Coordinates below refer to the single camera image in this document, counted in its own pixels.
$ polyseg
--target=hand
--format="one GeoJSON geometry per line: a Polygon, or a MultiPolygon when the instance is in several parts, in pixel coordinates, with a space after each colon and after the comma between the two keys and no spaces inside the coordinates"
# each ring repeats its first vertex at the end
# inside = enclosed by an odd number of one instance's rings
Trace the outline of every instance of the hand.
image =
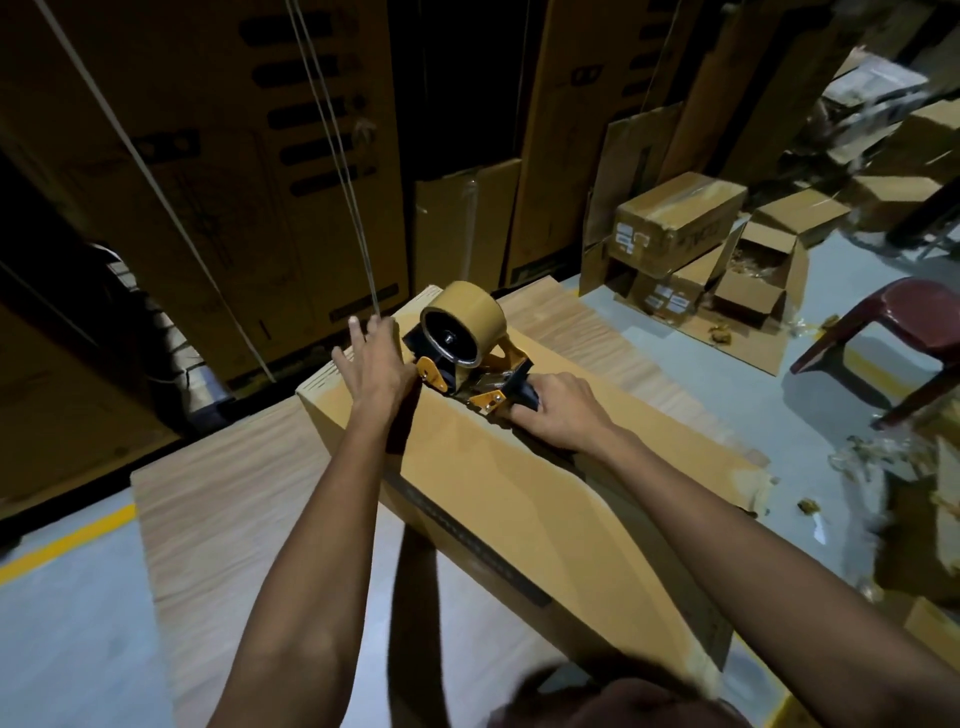
{"type": "Polygon", "coordinates": [[[597,456],[604,441],[620,429],[584,379],[564,372],[530,375],[528,381],[540,396],[540,408],[535,412],[514,404],[503,415],[549,445],[597,456]]]}
{"type": "Polygon", "coordinates": [[[390,316],[371,316],[367,336],[356,316],[348,320],[353,360],[340,347],[333,350],[333,363],[353,397],[353,413],[389,425],[400,402],[417,379],[417,367],[404,364],[396,347],[396,321],[390,316]]]}

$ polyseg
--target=floor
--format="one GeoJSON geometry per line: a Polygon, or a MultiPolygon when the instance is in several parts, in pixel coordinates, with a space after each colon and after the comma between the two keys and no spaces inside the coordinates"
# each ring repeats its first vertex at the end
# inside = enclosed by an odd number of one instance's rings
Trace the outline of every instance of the floor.
{"type": "MultiPolygon", "coordinates": [[[[818,324],[901,276],[956,286],[958,274],[960,264],[942,257],[916,264],[885,258],[835,234],[812,251],[801,314],[818,324]]],[[[606,289],[584,301],[770,457],[780,483],[763,522],[853,584],[871,572],[869,526],[882,480],[845,480],[828,456],[850,435],[874,436],[869,423],[886,406],[883,396],[869,389],[855,394],[824,371],[768,376],[616,303],[606,289]],[[802,497],[821,505],[818,518],[800,512],[802,497]]],[[[790,343],[784,370],[810,341],[790,343]]],[[[884,379],[888,390],[936,369],[880,328],[868,328],[851,349],[891,375],[884,379]]],[[[98,525],[107,514],[129,513],[130,503],[129,492],[101,501],[31,534],[0,562],[0,728],[173,726],[137,523],[98,525]],[[64,550],[64,537],[74,547],[64,550]]],[[[734,647],[725,678],[726,697],[763,725],[782,692],[743,645],[734,647]]]]}

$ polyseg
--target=wooden table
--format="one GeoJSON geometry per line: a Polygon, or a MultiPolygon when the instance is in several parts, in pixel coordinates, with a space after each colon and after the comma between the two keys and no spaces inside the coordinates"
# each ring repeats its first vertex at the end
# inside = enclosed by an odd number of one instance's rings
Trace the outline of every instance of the wooden table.
{"type": "MultiPolygon", "coordinates": [[[[766,465],[556,281],[501,304],[511,326],[766,465]]],[[[208,720],[263,577],[328,459],[291,398],[132,475],[180,728],[208,720]]],[[[475,728],[527,673],[562,659],[380,507],[345,726],[475,728]]]]}

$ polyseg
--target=forearm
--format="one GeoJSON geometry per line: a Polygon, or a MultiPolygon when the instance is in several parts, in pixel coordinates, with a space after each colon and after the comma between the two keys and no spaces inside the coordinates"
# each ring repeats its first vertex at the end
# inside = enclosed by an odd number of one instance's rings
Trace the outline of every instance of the forearm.
{"type": "MultiPolygon", "coordinates": [[[[309,696],[300,707],[315,720],[326,715],[320,706],[337,706],[335,714],[346,709],[370,582],[387,435],[381,421],[351,418],[253,604],[224,702],[228,695],[243,704],[250,691],[289,690],[296,699],[309,696]]],[[[260,696],[265,707],[272,702],[260,696]]],[[[242,722],[255,708],[232,712],[243,714],[242,722]]],[[[298,725],[298,712],[286,707],[284,717],[298,725]]],[[[269,715],[276,721],[277,713],[269,715]]]]}
{"type": "Polygon", "coordinates": [[[920,710],[941,716],[943,686],[955,686],[955,676],[856,591],[635,436],[606,442],[601,461],[737,632],[815,714],[829,725],[897,724],[905,716],[894,714],[919,691],[920,710]]]}

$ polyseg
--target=red plastic stool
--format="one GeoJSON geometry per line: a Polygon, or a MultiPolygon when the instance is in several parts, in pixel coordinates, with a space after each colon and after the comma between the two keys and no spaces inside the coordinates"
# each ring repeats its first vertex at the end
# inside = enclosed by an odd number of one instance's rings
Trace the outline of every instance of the red plastic stool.
{"type": "Polygon", "coordinates": [[[904,344],[943,362],[943,370],[873,423],[883,429],[903,422],[960,384],[960,296],[942,283],[900,279],[865,298],[790,367],[798,374],[815,356],[846,344],[864,327],[881,324],[904,344]]]}

